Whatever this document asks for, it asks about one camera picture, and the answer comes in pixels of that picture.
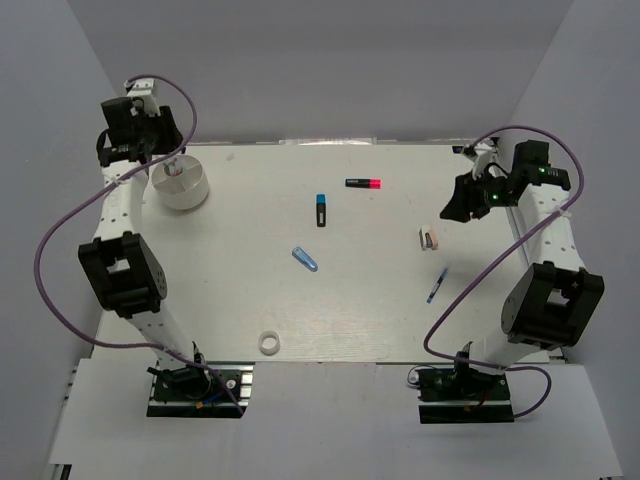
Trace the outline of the pink white eraser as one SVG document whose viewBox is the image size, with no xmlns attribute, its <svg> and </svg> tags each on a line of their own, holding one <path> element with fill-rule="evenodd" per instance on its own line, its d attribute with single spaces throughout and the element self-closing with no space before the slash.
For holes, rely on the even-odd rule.
<svg viewBox="0 0 640 480">
<path fill-rule="evenodd" d="M 429 225 L 422 225 L 418 233 L 422 251 L 436 251 L 439 249 L 439 241 L 434 228 Z"/>
</svg>

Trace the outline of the pink cap black highlighter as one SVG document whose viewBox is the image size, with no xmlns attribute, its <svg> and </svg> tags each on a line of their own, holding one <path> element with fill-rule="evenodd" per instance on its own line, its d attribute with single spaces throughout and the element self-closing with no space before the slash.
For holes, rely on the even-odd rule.
<svg viewBox="0 0 640 480">
<path fill-rule="evenodd" d="M 379 178 L 346 179 L 344 185 L 347 188 L 380 189 L 381 180 Z"/>
</svg>

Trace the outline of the dark blue gel pen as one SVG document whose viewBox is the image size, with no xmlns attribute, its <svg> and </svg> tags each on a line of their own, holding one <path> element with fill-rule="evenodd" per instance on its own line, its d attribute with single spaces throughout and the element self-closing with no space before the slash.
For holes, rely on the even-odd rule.
<svg viewBox="0 0 640 480">
<path fill-rule="evenodd" d="M 435 296 L 437 295 L 439 289 L 441 288 L 442 283 L 444 282 L 444 280 L 446 279 L 447 275 L 449 272 L 449 268 L 445 267 L 440 275 L 438 276 L 434 286 L 432 287 L 431 291 L 429 292 L 428 296 L 426 297 L 426 303 L 427 304 L 431 304 L 435 298 Z"/>
</svg>

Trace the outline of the blue cap black highlighter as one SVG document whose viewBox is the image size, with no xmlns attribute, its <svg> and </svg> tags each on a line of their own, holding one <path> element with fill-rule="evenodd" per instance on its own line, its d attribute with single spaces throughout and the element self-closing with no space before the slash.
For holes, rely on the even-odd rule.
<svg viewBox="0 0 640 480">
<path fill-rule="evenodd" d="M 323 228 L 326 226 L 326 196 L 324 194 L 316 195 L 316 226 Z"/>
</svg>

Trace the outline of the magenta gel pen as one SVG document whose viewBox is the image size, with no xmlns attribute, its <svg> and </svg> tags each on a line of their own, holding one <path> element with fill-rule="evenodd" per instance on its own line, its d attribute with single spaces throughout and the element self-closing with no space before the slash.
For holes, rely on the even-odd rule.
<svg viewBox="0 0 640 480">
<path fill-rule="evenodd" d="M 170 176 L 177 176 L 182 173 L 182 166 L 179 160 L 173 160 L 169 163 L 168 173 Z"/>
</svg>

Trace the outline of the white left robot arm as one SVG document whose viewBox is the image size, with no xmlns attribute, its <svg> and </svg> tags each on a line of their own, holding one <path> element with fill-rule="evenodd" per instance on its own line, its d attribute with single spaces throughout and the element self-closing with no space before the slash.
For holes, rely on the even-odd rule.
<svg viewBox="0 0 640 480">
<path fill-rule="evenodd" d="M 81 266 L 104 310 L 126 320 L 157 345 L 158 369 L 180 360 L 200 363 L 165 304 L 168 280 L 142 235 L 142 206 L 153 157 L 182 152 L 183 136 L 171 109 L 141 97 L 101 104 L 107 129 L 97 143 L 105 196 L 97 230 L 78 248 Z"/>
</svg>

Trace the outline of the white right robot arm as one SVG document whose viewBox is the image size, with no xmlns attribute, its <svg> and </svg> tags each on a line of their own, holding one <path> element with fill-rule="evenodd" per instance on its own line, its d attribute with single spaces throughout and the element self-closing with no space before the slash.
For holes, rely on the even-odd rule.
<svg viewBox="0 0 640 480">
<path fill-rule="evenodd" d="M 493 153 L 462 154 L 473 169 L 455 179 L 443 220 L 466 223 L 491 209 L 513 210 L 521 227 L 528 268 L 506 297 L 501 320 L 490 334 L 470 342 L 464 353 L 471 363 L 453 371 L 451 384 L 472 399 L 495 375 L 537 351 L 573 347 L 581 338 L 604 293 L 604 279 L 589 272 L 578 254 L 569 215 L 569 174 L 549 161 L 549 145 L 527 140 L 517 144 L 508 172 L 495 176 Z"/>
</svg>

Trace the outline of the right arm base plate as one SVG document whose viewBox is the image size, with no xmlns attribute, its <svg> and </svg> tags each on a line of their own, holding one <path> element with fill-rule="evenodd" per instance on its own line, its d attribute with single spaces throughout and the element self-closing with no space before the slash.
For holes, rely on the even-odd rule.
<svg viewBox="0 0 640 480">
<path fill-rule="evenodd" d="M 488 375 L 469 365 L 419 365 L 407 375 L 408 386 L 418 391 L 420 423 L 455 425 L 514 421 L 507 379 Z"/>
</svg>

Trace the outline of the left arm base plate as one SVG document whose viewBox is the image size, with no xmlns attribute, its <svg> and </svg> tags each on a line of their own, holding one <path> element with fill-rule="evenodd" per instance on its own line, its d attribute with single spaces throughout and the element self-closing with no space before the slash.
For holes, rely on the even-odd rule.
<svg viewBox="0 0 640 480">
<path fill-rule="evenodd" d="M 146 416 L 150 418 L 240 419 L 249 403 L 254 366 L 209 363 L 210 373 L 187 366 L 174 371 L 149 367 L 153 376 Z"/>
</svg>

